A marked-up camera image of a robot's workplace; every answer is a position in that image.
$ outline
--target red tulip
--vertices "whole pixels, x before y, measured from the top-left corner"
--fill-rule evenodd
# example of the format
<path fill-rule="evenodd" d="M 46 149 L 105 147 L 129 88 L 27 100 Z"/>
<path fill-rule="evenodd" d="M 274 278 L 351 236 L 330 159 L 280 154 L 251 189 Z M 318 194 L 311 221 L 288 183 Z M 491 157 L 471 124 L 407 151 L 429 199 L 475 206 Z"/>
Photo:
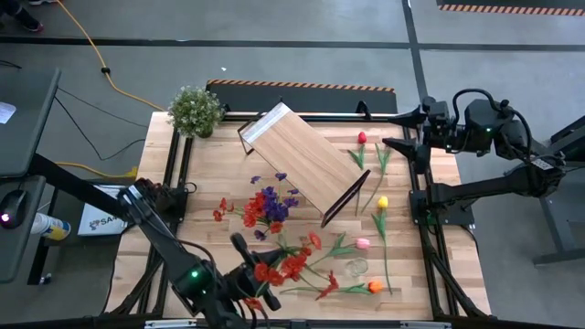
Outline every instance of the red tulip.
<path fill-rule="evenodd" d="M 367 142 L 367 137 L 366 137 L 366 133 L 361 132 L 357 135 L 357 142 L 358 143 L 365 143 Z"/>

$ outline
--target gray floor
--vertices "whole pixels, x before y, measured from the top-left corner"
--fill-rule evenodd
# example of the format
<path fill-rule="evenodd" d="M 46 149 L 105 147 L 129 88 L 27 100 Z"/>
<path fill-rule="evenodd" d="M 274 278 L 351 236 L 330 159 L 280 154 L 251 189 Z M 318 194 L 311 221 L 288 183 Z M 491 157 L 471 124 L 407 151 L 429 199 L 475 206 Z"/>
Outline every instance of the gray floor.
<path fill-rule="evenodd" d="M 419 42 L 473 44 L 583 44 L 585 18 L 440 12 L 431 0 L 411 0 Z M 289 40 L 407 42 L 399 0 L 104 0 L 66 5 L 93 37 L 201 40 Z M 80 37 L 59 7 L 31 10 L 47 26 L 44 36 Z M 7 35 L 25 35 L 4 19 Z M 409 111 L 419 95 L 410 51 L 351 48 L 142 48 L 100 47 L 116 84 L 165 106 L 180 86 L 208 79 L 311 81 L 396 88 L 399 110 Z M 113 91 L 99 62 L 85 46 L 0 44 L 0 59 L 37 69 L 60 67 L 60 87 L 129 120 L 147 124 L 152 109 Z M 525 114 L 537 139 L 548 138 L 578 119 L 585 96 L 583 52 L 422 51 L 429 94 L 449 100 L 462 88 L 479 87 L 507 98 Z M 145 129 L 119 122 L 58 92 L 58 97 L 109 155 Z M 101 162 L 57 104 L 43 133 L 40 152 L 54 161 L 90 165 L 122 174 L 140 159 L 140 145 Z M 515 163 L 493 155 L 458 155 L 462 180 L 501 175 Z M 75 171 L 83 177 L 90 175 Z M 553 251 L 542 211 L 534 199 L 496 196 L 473 206 L 476 235 L 493 314 L 508 320 L 583 326 L 585 261 L 536 269 L 532 258 Z M 103 255 L 90 259 L 90 253 Z M 97 314 L 112 270 L 106 249 L 63 249 L 49 265 L 54 286 L 0 286 L 0 323 Z M 79 288 L 90 287 L 80 301 Z M 6 297 L 20 301 L 9 303 Z M 19 313 L 18 306 L 61 303 Z"/>

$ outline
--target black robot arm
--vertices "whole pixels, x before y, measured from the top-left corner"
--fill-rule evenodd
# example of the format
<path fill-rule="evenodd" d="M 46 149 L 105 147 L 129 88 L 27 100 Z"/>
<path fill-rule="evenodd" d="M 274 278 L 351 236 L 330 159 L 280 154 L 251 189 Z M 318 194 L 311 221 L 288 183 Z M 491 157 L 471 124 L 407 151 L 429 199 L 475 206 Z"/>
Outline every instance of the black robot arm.
<path fill-rule="evenodd" d="M 482 93 L 486 100 L 472 101 L 464 112 L 465 124 L 458 124 L 457 98 L 467 92 Z M 481 182 L 448 186 L 431 184 L 426 188 L 424 205 L 430 210 L 446 207 L 457 201 L 475 200 L 483 196 L 516 193 L 522 196 L 547 196 L 554 192 L 564 175 L 564 162 L 553 154 L 536 154 L 531 147 L 532 132 L 524 117 L 504 100 L 494 101 L 492 96 L 478 89 L 462 90 L 452 100 L 455 117 L 449 114 L 446 101 L 426 97 L 421 105 L 409 113 L 388 118 L 389 122 L 416 129 L 416 139 L 384 138 L 387 146 L 406 156 L 414 164 L 416 174 L 424 174 L 431 161 L 431 148 L 440 148 L 450 154 L 461 152 L 483 156 L 491 151 L 505 159 L 520 159 L 523 164 L 503 177 Z"/>
<path fill-rule="evenodd" d="M 202 260 L 188 252 L 183 244 L 200 248 L 208 254 L 206 249 L 177 239 L 160 218 L 158 211 L 164 211 L 172 204 L 168 200 L 161 186 L 146 179 L 139 179 L 118 194 L 118 201 L 124 210 L 123 219 L 136 224 L 153 244 L 166 264 L 173 292 L 191 315 L 204 314 L 212 329 L 243 329 L 248 325 L 238 314 L 234 302 L 262 295 L 271 310 L 281 308 L 268 285 L 262 285 L 254 278 L 253 270 L 259 261 L 269 266 L 274 264 L 283 257 L 282 249 L 250 253 L 244 238 L 239 233 L 233 234 L 231 243 L 244 261 L 222 275 L 212 259 Z"/>

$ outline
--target pink tulip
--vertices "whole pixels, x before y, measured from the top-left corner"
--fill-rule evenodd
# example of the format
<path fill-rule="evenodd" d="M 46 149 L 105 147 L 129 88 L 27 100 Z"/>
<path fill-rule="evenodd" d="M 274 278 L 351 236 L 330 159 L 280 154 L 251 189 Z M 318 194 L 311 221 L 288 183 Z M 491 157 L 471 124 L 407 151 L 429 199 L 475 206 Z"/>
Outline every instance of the pink tulip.
<path fill-rule="evenodd" d="M 368 249 L 369 248 L 369 240 L 368 239 L 357 239 L 356 240 L 356 247 L 358 249 Z"/>

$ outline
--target desk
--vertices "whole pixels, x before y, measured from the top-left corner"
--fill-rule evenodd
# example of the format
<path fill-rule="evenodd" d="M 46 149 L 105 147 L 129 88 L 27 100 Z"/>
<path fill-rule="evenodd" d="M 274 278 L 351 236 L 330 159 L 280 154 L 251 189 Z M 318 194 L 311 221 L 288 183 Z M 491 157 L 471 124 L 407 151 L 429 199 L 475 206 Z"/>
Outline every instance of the desk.
<path fill-rule="evenodd" d="M 364 205 L 380 175 L 374 143 L 381 144 L 382 137 L 402 138 L 402 130 L 391 124 L 373 122 L 319 122 L 311 123 L 311 125 L 347 157 L 349 154 L 346 150 L 357 148 L 357 134 L 363 131 L 368 136 L 365 168 L 371 169 L 372 173 L 362 187 L 360 204 Z M 179 238 L 195 241 L 208 248 L 214 255 L 221 272 L 227 272 L 242 262 L 240 255 L 229 242 L 229 234 L 233 232 L 240 232 L 252 250 L 272 248 L 270 242 L 257 241 L 253 237 L 252 229 L 245 228 L 238 216 L 227 215 L 224 221 L 219 223 L 213 220 L 212 211 L 218 207 L 222 197 L 233 200 L 237 206 L 242 206 L 252 196 L 256 187 L 250 184 L 250 178 L 253 175 L 273 177 L 275 173 L 274 169 L 258 154 L 249 156 L 244 154 L 237 133 L 240 126 L 241 123 L 237 122 L 223 122 L 210 138 L 194 140 L 187 181 L 196 183 L 198 190 L 189 197 L 185 221 L 178 230 Z M 147 177 L 154 182 L 163 180 L 172 133 L 172 127 L 166 123 L 165 113 L 154 113 L 146 136 L 138 171 L 139 177 Z M 460 183 L 457 163 L 453 155 L 433 150 L 431 168 L 435 182 L 451 185 Z M 377 200 L 379 196 L 385 195 L 389 199 L 387 239 L 392 296 L 388 291 L 374 296 L 357 297 L 353 294 L 332 294 L 316 302 L 314 293 L 279 295 L 279 291 L 283 289 L 300 285 L 299 282 L 287 281 L 283 287 L 272 288 L 279 297 L 282 308 L 278 312 L 269 312 L 270 318 L 431 319 L 419 231 L 410 218 L 407 199 L 409 191 L 410 177 L 407 162 L 399 153 L 393 152 L 386 177 L 378 191 L 378 196 L 375 197 Z M 286 221 L 285 235 L 289 241 L 295 241 L 299 235 L 306 234 L 312 229 L 322 237 L 324 249 L 327 246 L 330 247 L 335 238 L 343 232 L 347 234 L 347 241 L 368 238 L 372 247 L 368 250 L 360 250 L 359 253 L 359 256 L 367 259 L 369 264 L 369 270 L 364 276 L 353 279 L 345 274 L 347 258 L 326 260 L 316 268 L 322 272 L 333 269 L 342 286 L 354 282 L 368 282 L 371 279 L 385 282 L 382 241 L 369 215 L 375 210 L 376 202 L 372 202 L 364 215 L 359 217 L 354 216 L 354 202 L 352 200 L 347 204 L 327 227 L 321 230 L 319 229 L 319 211 L 301 198 L 301 205 L 291 211 L 291 216 Z M 477 250 L 472 239 L 459 227 L 444 227 L 444 235 L 453 276 L 476 305 L 482 311 L 490 313 Z M 133 228 L 122 236 L 106 311 L 118 306 L 141 277 L 149 247 L 150 243 L 138 228 Z M 199 251 L 189 250 L 202 258 L 205 257 Z M 310 259 L 319 257 L 320 254 L 316 253 Z M 441 305 L 443 310 L 447 310 L 444 284 L 438 274 L 437 278 Z M 167 294 L 164 316 L 190 317 L 170 290 Z"/>

